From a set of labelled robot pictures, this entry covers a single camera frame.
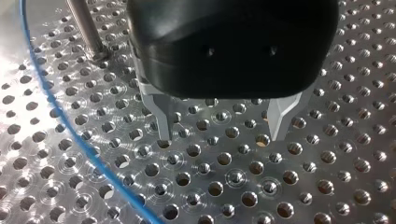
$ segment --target countersunk hole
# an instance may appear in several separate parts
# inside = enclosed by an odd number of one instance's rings
[[[34,142],[39,143],[42,142],[47,137],[47,134],[44,132],[36,132],[33,134],[32,139]]]
[[[254,207],[259,201],[257,194],[255,192],[245,192],[242,194],[242,204],[246,207]]]
[[[111,207],[107,210],[107,216],[111,219],[117,219],[120,216],[120,209],[118,207]]]
[[[143,138],[143,131],[140,129],[135,129],[133,131],[131,131],[129,133],[129,137],[133,140],[133,141],[139,141],[140,139]]]
[[[88,116],[85,115],[85,114],[78,115],[78,116],[75,118],[75,123],[76,123],[77,125],[83,125],[83,124],[85,124],[87,121],[88,121]]]
[[[101,108],[96,110],[96,115],[99,116],[99,117],[102,117],[102,116],[104,116],[106,114],[107,114],[107,108],[105,108],[105,107],[101,107]]]
[[[102,93],[96,92],[90,96],[90,100],[93,103],[99,103],[102,100],[103,96]]]
[[[116,102],[116,108],[117,109],[123,109],[123,108],[125,108],[125,107],[127,107],[128,106],[128,101],[126,101],[126,100],[118,100],[117,102]]]
[[[173,220],[178,216],[178,207],[175,204],[168,204],[163,209],[163,216],[168,220]]]
[[[0,200],[4,199],[7,195],[7,189],[5,187],[0,187]]]
[[[259,134],[256,137],[256,144],[259,147],[267,147],[270,144],[271,140],[270,137],[266,134]]]
[[[20,202],[20,208],[22,211],[29,211],[30,208],[33,206],[33,204],[35,203],[35,198],[32,196],[28,196],[24,199],[21,200]]]
[[[198,172],[201,175],[207,175],[210,172],[210,165],[207,163],[201,163],[198,165]]]
[[[213,99],[205,99],[205,104],[207,105],[207,107],[215,107],[216,105],[218,105],[219,100],[216,98]]]
[[[156,176],[160,172],[160,166],[156,163],[148,164],[145,168],[145,174],[147,176]]]
[[[283,218],[290,218],[294,215],[294,207],[290,203],[280,203],[276,211]]]
[[[81,224],[96,224],[98,221],[94,217],[87,217],[82,220]]]
[[[121,140],[119,138],[113,138],[108,143],[112,148],[118,148],[121,145]]]
[[[67,168],[72,168],[75,165],[76,165],[76,158],[74,157],[69,157],[67,158],[67,160],[64,161],[64,166]]]
[[[105,185],[99,188],[99,196],[103,199],[109,199],[113,197],[114,189],[111,185]]]
[[[38,107],[38,103],[30,102],[29,104],[26,105],[26,110],[32,111],[35,110],[37,107]]]
[[[176,176],[176,182],[179,186],[187,186],[190,184],[190,175],[188,173],[180,173]]]
[[[49,212],[49,218],[53,222],[64,222],[65,215],[65,209],[63,207],[55,207]]]
[[[189,110],[190,114],[196,114],[198,112],[198,106],[192,105],[192,106],[189,107],[188,110]]]
[[[329,180],[320,180],[318,182],[318,190],[322,194],[332,194],[334,192],[334,184]]]
[[[233,105],[233,112],[235,112],[235,114],[240,115],[240,114],[245,113],[245,111],[247,111],[247,108],[245,105],[243,105],[243,104]]]
[[[314,223],[315,224],[332,224],[332,219],[327,214],[317,213],[314,216]]]
[[[295,185],[299,180],[299,177],[296,172],[294,171],[286,171],[283,174],[283,181],[288,185]]]
[[[264,171],[264,165],[260,161],[253,161],[249,167],[249,171],[254,175],[260,175]]]
[[[15,170],[23,169],[27,165],[27,160],[24,157],[17,158],[14,163],[12,163]]]
[[[40,175],[43,179],[51,179],[55,174],[55,169],[52,166],[46,166],[41,169]]]
[[[133,175],[127,175],[127,176],[125,176],[125,177],[122,179],[122,183],[123,183],[125,186],[128,186],[128,187],[132,186],[132,185],[134,184],[134,176],[133,176]]]
[[[232,204],[224,204],[221,207],[221,213],[225,216],[225,217],[233,217],[233,215],[235,214],[235,207]]]
[[[5,96],[5,97],[3,98],[3,104],[9,105],[9,104],[11,104],[12,102],[14,102],[14,100],[15,100],[15,97],[14,97],[14,96],[11,96],[11,95]]]
[[[114,75],[114,74],[112,74],[112,73],[105,74],[105,75],[103,76],[103,80],[104,80],[105,82],[112,82],[114,79],[116,79],[116,75]]]
[[[18,124],[11,124],[8,128],[7,128],[7,132],[9,134],[16,134],[21,130],[21,126]]]
[[[116,166],[120,169],[125,168],[129,165],[131,159],[127,155],[121,155],[116,158]]]
[[[333,153],[332,151],[323,151],[322,153],[320,153],[320,158],[322,161],[328,164],[335,163],[335,160],[337,159],[335,157],[335,153]]]
[[[206,131],[207,127],[209,126],[209,121],[207,119],[199,120],[197,123],[197,128],[200,131]]]
[[[300,155],[303,152],[303,147],[299,143],[289,143],[288,152],[292,155]]]
[[[208,187],[207,191],[209,192],[210,195],[212,195],[214,197],[218,197],[223,192],[223,186],[218,181],[212,182],[212,183],[209,184],[209,187]]]
[[[357,189],[353,194],[353,199],[360,205],[367,205],[371,201],[371,196],[369,192],[363,189]]]
[[[72,141],[70,139],[63,139],[59,144],[58,148],[62,151],[66,151],[72,146]]]
[[[236,138],[239,135],[239,130],[236,127],[231,127],[225,130],[225,135],[229,138]]]
[[[26,188],[30,185],[30,179],[26,178],[26,177],[21,177],[20,179],[18,179],[18,186],[20,186],[21,188]]]
[[[157,145],[160,148],[168,148],[171,146],[171,144],[172,144],[171,141],[166,141],[166,140],[158,140],[157,141]]]
[[[200,216],[198,219],[198,224],[213,224],[215,221],[213,220],[213,217],[210,215],[203,215]]]
[[[218,163],[220,165],[228,165],[231,163],[231,160],[232,160],[232,158],[231,158],[230,153],[223,152],[218,155]]]
[[[191,157],[197,157],[201,154],[201,148],[198,145],[190,145],[187,147],[186,151]]]
[[[11,149],[12,150],[20,150],[21,147],[22,147],[22,144],[20,142],[18,142],[18,141],[17,142],[13,142],[11,144]]]
[[[107,121],[102,124],[102,131],[104,133],[112,133],[116,129],[116,124],[112,121]]]
[[[82,187],[82,177],[79,175],[72,176],[69,179],[69,186],[72,189],[79,189]]]

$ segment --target stainless steel surface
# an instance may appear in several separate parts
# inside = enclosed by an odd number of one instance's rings
[[[91,12],[85,0],[67,0],[73,18],[81,32],[87,50],[95,61],[104,59],[107,51],[93,22]]]
[[[51,89],[77,131],[164,220],[396,222],[394,1],[340,1],[318,85],[284,142],[270,141],[268,101],[174,99],[171,143],[158,141],[140,102],[125,3],[89,1],[114,50],[97,67],[78,31],[65,29],[77,25],[64,2],[50,2],[32,7],[57,19],[40,16],[31,29]],[[0,34],[0,223],[142,223],[59,124],[26,48],[7,34]]]

